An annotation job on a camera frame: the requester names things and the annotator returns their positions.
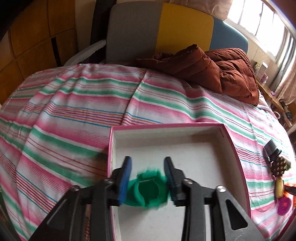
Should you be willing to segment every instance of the white chair arm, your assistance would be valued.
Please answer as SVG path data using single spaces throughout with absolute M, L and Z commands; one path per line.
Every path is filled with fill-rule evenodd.
M 97 50 L 103 48 L 106 45 L 106 40 L 100 40 L 91 46 L 87 47 L 86 49 L 80 51 L 78 54 L 74 55 L 71 57 L 65 64 L 64 66 L 71 66 L 78 64 L 82 62 L 83 60 L 87 59 L 89 56 L 91 56 L 94 52 Z

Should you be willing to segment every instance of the windowsill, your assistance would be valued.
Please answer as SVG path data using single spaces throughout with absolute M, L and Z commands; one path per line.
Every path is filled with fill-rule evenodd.
M 225 20 L 226 23 L 228 23 L 230 26 L 234 27 L 236 30 L 238 30 L 239 32 L 241 32 L 243 35 L 245 35 L 247 38 L 251 39 L 255 44 L 258 45 L 259 48 L 261 48 L 265 53 L 266 55 L 273 61 L 273 62 L 276 62 L 276 58 L 273 56 L 273 54 L 271 52 L 269 52 L 266 47 L 261 44 L 257 39 L 256 37 L 251 34 L 248 30 L 246 30 L 244 27 L 236 24 L 235 22 L 233 22 L 232 20 L 230 19 L 226 19 Z

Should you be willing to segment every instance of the striped fabric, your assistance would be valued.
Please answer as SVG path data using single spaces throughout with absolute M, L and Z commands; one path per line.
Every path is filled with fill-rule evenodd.
M 38 72 L 0 110 L 0 185 L 8 214 L 28 240 L 74 184 L 106 175 L 110 127 L 155 123 L 220 122 L 241 160 L 252 220 L 266 240 L 284 228 L 274 182 L 263 155 L 272 138 L 294 168 L 289 138 L 272 111 L 254 107 L 154 71 L 120 65 L 77 65 Z

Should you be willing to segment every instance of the purple object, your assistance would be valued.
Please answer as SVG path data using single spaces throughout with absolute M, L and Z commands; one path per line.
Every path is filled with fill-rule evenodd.
M 279 199 L 278 202 L 278 215 L 283 216 L 285 215 L 291 208 L 292 201 L 288 197 L 282 197 Z

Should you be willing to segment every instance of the white box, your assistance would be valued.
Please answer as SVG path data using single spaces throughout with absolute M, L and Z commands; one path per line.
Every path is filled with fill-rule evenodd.
M 172 158 L 175 168 L 201 186 L 225 186 L 250 216 L 247 185 L 231 138 L 223 124 L 161 124 L 116 126 L 111 129 L 108 176 L 121 167 L 125 156 L 132 158 L 130 180 L 147 169 L 159 169 Z M 206 210 L 206 240 L 211 240 L 209 209 Z M 184 207 L 171 200 L 159 209 L 112 207 L 115 241 L 180 241 Z

